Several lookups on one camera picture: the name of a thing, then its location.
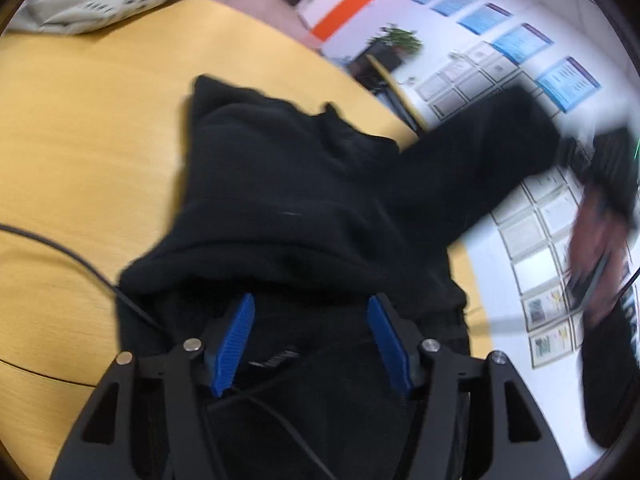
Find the hand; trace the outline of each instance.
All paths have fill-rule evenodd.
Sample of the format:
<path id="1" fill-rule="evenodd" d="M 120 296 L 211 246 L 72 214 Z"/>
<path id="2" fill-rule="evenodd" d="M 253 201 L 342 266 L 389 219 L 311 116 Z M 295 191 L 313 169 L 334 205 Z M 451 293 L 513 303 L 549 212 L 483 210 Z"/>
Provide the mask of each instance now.
<path id="1" fill-rule="evenodd" d="M 605 195 L 599 188 L 585 189 L 569 245 L 571 274 L 577 278 L 587 276 L 600 256 L 609 253 L 609 262 L 598 286 L 584 307 L 586 328 L 596 326 L 612 311 L 626 260 L 628 222 L 620 213 L 610 208 L 603 211 L 605 200 Z"/>

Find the wooden table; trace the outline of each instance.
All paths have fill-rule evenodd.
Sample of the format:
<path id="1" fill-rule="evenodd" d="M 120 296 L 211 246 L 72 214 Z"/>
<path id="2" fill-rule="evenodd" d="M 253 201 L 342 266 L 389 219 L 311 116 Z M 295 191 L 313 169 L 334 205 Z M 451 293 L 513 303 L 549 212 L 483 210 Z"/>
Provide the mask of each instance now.
<path id="1" fill-rule="evenodd" d="M 167 231 L 184 111 L 201 73 L 295 101 L 335 102 L 357 128 L 415 136 L 317 54 L 210 0 L 183 0 L 85 36 L 0 39 L 0 222 L 51 237 L 112 280 Z M 454 276 L 483 322 L 466 253 Z M 0 234 L 0 441 L 49 477 L 71 424 L 117 352 L 113 298 L 80 266 Z M 474 341 L 486 355 L 490 341 Z"/>

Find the black sleeve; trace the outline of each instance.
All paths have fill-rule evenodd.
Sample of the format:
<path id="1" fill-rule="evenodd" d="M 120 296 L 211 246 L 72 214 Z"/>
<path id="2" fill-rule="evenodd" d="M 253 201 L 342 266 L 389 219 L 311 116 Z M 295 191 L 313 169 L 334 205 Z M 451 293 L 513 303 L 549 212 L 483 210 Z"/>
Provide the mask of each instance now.
<path id="1" fill-rule="evenodd" d="M 613 445 L 640 397 L 640 370 L 631 347 L 631 327 L 619 305 L 582 344 L 584 411 L 591 437 Z"/>
<path id="2" fill-rule="evenodd" d="M 557 161 L 560 133 L 522 88 L 471 104 L 404 150 L 380 196 L 415 254 L 460 238 L 528 176 Z"/>

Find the green plant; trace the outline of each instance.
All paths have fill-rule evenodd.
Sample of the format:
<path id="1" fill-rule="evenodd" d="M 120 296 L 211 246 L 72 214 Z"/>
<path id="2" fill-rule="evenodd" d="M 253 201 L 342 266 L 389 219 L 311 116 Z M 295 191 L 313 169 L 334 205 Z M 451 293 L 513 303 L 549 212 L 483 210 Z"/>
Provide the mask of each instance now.
<path id="1" fill-rule="evenodd" d="M 369 39 L 369 44 L 374 41 L 382 41 L 388 46 L 396 47 L 404 53 L 412 56 L 418 54 L 422 49 L 422 42 L 417 38 L 416 30 L 404 30 L 395 23 L 387 23 L 387 27 L 380 27 L 382 35 L 373 36 Z"/>

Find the gray cloth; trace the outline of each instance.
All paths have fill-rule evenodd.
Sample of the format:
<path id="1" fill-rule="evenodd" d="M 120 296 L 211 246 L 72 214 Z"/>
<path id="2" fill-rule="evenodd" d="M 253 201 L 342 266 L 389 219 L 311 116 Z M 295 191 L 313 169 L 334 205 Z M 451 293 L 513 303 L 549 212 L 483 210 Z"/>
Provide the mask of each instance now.
<path id="1" fill-rule="evenodd" d="M 80 34 L 119 22 L 167 0 L 26 0 L 9 30 Z"/>

